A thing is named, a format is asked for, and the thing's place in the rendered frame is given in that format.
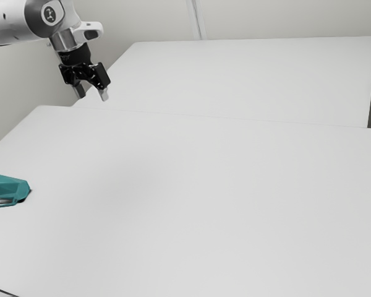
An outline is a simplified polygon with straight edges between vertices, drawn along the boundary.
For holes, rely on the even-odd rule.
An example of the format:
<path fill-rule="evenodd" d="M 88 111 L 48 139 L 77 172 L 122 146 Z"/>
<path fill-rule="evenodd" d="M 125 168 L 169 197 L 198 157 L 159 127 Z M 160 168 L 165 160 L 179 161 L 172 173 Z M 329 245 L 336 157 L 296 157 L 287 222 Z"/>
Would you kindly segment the teal faceted mug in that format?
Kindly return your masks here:
<path fill-rule="evenodd" d="M 26 180 L 0 174 L 0 208 L 22 203 L 31 192 Z"/>

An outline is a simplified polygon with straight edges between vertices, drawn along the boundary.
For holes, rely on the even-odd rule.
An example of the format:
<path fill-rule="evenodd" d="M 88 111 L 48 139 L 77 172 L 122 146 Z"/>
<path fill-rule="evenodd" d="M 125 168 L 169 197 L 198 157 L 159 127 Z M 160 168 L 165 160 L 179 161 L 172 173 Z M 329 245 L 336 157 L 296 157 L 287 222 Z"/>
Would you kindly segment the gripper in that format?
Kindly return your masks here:
<path fill-rule="evenodd" d="M 85 89 L 81 83 L 83 78 L 82 64 L 87 65 L 87 81 L 94 86 L 102 101 L 109 99 L 108 86 L 111 80 L 101 62 L 93 64 L 91 61 L 91 51 L 87 44 L 66 52 L 58 52 L 59 70 L 65 84 L 71 85 L 78 99 L 86 96 Z"/>

